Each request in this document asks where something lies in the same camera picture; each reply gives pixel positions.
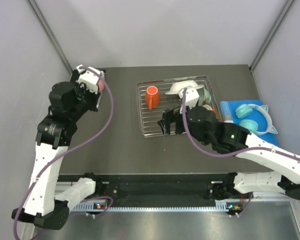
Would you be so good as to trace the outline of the metal wire dish rack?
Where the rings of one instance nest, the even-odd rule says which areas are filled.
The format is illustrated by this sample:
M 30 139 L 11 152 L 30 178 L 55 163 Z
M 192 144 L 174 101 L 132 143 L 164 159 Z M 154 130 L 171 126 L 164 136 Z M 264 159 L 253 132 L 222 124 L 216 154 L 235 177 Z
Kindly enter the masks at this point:
M 140 82 L 136 85 L 137 112 L 139 129 L 146 138 L 160 137 L 163 135 L 162 130 L 158 125 L 158 121 L 162 119 L 163 112 L 167 109 L 174 109 L 181 105 L 181 100 L 177 95 L 166 95 L 166 92 L 170 90 L 173 84 L 187 80 L 193 80 L 197 84 L 204 86 L 211 96 L 211 101 L 208 105 L 215 112 L 216 118 L 219 121 L 222 120 L 220 108 L 218 107 L 218 103 L 214 96 L 210 80 L 205 75 Z M 160 93 L 160 104 L 152 110 L 149 110 L 146 105 L 146 90 L 149 86 L 157 87 Z

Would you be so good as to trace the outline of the pink plastic cup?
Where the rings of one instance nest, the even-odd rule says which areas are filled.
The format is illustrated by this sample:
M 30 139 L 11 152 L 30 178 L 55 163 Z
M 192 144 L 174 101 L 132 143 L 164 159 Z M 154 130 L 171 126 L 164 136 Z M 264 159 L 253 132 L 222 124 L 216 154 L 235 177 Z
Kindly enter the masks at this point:
M 97 85 L 98 85 L 98 91 L 99 92 L 102 92 L 105 88 L 105 83 L 104 83 L 104 80 L 102 80 L 101 78 L 98 80 L 97 82 Z

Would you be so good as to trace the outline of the orange white mug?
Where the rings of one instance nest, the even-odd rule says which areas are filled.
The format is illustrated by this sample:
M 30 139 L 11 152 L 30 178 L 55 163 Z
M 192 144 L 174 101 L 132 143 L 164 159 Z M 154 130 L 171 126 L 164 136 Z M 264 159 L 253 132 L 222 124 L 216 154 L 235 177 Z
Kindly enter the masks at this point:
M 156 86 L 152 85 L 147 87 L 145 103 L 150 111 L 160 105 L 160 92 Z

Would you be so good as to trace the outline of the white blue-rimmed plate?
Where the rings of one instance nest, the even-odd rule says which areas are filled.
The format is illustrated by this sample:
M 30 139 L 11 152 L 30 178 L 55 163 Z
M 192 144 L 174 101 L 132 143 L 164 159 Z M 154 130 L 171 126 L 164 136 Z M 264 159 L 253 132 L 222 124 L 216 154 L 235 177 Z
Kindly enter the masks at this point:
M 177 95 L 180 90 L 184 88 L 194 88 L 195 90 L 204 88 L 203 84 L 198 84 L 194 80 L 185 80 L 175 82 L 171 85 L 170 89 L 165 93 L 166 95 Z

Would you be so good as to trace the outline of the small white bowl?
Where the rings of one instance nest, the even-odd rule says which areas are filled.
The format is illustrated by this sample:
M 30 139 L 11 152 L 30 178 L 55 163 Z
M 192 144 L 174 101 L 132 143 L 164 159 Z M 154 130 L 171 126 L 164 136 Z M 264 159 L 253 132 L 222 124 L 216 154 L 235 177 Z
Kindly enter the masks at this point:
M 214 117 L 215 119 L 218 121 L 219 120 L 219 117 L 215 111 L 215 109 L 213 107 L 211 107 L 210 105 L 208 104 L 205 104 L 202 106 L 205 110 L 203 111 L 203 116 L 205 118 L 210 118 L 212 117 L 212 114 L 214 114 Z

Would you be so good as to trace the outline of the green ceramic bowl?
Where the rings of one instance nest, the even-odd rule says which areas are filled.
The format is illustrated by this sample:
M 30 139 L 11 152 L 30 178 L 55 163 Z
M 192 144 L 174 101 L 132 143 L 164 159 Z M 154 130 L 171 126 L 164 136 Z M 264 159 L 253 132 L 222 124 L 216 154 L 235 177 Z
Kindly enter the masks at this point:
M 205 87 L 199 88 L 197 92 L 199 94 L 199 99 L 198 99 L 199 106 L 209 105 L 211 103 L 212 97 L 209 91 Z

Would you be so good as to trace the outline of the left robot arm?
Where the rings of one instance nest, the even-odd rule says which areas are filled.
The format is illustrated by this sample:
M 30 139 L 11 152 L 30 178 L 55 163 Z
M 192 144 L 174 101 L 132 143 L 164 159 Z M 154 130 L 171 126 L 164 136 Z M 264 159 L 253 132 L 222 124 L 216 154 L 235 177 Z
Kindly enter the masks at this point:
M 76 184 L 62 193 L 55 189 L 62 158 L 50 166 L 56 156 L 65 153 L 77 131 L 77 121 L 87 112 L 96 110 L 101 93 L 96 83 L 60 82 L 49 93 L 47 116 L 37 127 L 35 161 L 31 174 L 31 193 L 21 208 L 13 210 L 12 218 L 32 223 L 45 230 L 60 230 L 70 212 L 88 196 L 99 198 L 104 191 L 92 174 L 83 175 Z

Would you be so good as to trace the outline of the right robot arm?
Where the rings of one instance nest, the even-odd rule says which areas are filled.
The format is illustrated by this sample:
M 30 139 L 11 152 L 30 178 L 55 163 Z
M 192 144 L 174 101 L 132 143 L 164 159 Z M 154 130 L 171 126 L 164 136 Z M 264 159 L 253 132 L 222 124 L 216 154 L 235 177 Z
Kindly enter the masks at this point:
M 300 155 L 273 145 L 244 127 L 235 123 L 217 120 L 215 113 L 202 106 L 167 109 L 157 122 L 162 134 L 187 133 L 189 140 L 197 148 L 201 143 L 210 145 L 208 155 L 216 158 L 237 157 L 265 166 L 268 172 L 226 174 L 221 183 L 208 187 L 212 199 L 236 198 L 252 192 L 284 194 L 300 201 Z

